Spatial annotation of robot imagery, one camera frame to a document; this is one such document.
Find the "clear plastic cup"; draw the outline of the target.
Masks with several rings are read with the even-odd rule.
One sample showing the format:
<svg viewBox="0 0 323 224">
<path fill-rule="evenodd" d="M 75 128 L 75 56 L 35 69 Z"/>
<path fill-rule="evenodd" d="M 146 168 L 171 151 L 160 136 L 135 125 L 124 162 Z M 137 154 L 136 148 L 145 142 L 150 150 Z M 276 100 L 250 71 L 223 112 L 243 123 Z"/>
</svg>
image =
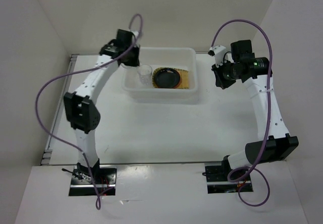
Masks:
<svg viewBox="0 0 323 224">
<path fill-rule="evenodd" d="M 137 69 L 139 81 L 143 85 L 151 85 L 152 83 L 152 67 L 150 65 L 140 65 Z"/>
</svg>

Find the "woven bamboo tray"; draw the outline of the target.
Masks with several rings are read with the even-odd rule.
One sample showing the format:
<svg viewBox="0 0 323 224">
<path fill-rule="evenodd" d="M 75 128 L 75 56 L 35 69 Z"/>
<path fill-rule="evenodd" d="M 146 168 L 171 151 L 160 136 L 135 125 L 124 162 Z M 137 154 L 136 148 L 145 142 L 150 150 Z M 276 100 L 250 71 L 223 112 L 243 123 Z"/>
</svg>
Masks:
<svg viewBox="0 0 323 224">
<path fill-rule="evenodd" d="M 152 77 L 154 76 L 154 74 L 157 72 L 158 69 L 161 69 L 161 68 L 155 69 L 152 73 Z M 172 89 L 189 89 L 189 71 L 183 70 L 183 69 L 177 69 L 177 68 L 172 68 L 172 69 L 177 70 L 181 76 L 180 84 L 176 88 L 172 88 Z"/>
</svg>

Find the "black round dish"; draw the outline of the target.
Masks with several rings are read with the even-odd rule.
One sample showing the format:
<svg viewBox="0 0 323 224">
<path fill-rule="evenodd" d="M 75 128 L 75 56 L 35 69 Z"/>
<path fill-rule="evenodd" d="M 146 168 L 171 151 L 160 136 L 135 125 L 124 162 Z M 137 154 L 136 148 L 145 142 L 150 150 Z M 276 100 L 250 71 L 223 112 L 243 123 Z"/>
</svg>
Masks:
<svg viewBox="0 0 323 224">
<path fill-rule="evenodd" d="M 181 82 L 180 73 L 172 68 L 161 68 L 152 77 L 152 81 L 157 88 L 176 88 Z"/>
</svg>

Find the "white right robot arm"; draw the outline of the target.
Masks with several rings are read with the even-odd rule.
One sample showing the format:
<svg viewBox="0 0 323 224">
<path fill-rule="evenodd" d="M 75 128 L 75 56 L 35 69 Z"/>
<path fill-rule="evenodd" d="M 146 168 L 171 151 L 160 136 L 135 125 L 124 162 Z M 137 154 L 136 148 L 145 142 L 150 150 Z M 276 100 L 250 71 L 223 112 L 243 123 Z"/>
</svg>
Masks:
<svg viewBox="0 0 323 224">
<path fill-rule="evenodd" d="M 290 135 L 280 113 L 269 59 L 257 58 L 250 40 L 233 42 L 230 50 L 213 46 L 208 54 L 215 60 L 211 70 L 217 87 L 227 89 L 241 81 L 247 89 L 258 130 L 258 141 L 247 143 L 242 151 L 224 157 L 223 178 L 230 182 L 240 180 L 254 164 L 285 160 L 299 141 Z"/>
</svg>

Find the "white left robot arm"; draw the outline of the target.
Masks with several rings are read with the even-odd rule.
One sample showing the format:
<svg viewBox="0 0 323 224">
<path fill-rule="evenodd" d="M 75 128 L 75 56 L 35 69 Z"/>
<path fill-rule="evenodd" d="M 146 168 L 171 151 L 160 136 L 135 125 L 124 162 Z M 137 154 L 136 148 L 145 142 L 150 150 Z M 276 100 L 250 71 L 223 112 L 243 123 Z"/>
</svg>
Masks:
<svg viewBox="0 0 323 224">
<path fill-rule="evenodd" d="M 140 65 L 140 45 L 135 42 L 140 36 L 138 31 L 119 29 L 116 38 L 100 49 L 95 70 L 89 73 L 74 92 L 66 92 L 64 95 L 66 118 L 74 130 L 76 146 L 81 149 L 77 173 L 88 183 L 93 184 L 100 179 L 100 162 L 95 148 L 95 129 L 100 122 L 97 99 L 120 65 L 128 68 Z"/>
</svg>

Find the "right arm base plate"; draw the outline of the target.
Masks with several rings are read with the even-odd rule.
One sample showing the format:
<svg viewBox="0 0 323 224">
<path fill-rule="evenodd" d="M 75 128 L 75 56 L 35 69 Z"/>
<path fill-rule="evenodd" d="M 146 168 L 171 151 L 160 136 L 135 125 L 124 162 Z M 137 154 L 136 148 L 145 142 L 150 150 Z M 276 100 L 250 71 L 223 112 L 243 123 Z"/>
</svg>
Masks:
<svg viewBox="0 0 323 224">
<path fill-rule="evenodd" d="M 231 183 L 227 179 L 229 171 L 221 161 L 205 164 L 202 175 L 206 178 L 208 194 L 237 193 L 240 187 L 242 187 L 241 192 L 253 192 L 251 177 Z"/>
</svg>

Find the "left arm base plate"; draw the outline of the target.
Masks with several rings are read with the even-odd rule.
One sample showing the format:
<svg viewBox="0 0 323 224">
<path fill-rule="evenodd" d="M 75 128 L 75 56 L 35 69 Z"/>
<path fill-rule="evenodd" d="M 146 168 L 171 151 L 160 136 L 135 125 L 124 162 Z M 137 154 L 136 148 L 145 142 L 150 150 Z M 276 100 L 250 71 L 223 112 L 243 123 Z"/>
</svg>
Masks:
<svg viewBox="0 0 323 224">
<path fill-rule="evenodd" d="M 98 193 L 103 196 L 114 196 L 116 193 L 117 168 L 110 165 L 100 165 L 94 174 Z M 79 172 L 74 166 L 69 188 L 69 196 L 96 196 L 91 178 Z"/>
</svg>

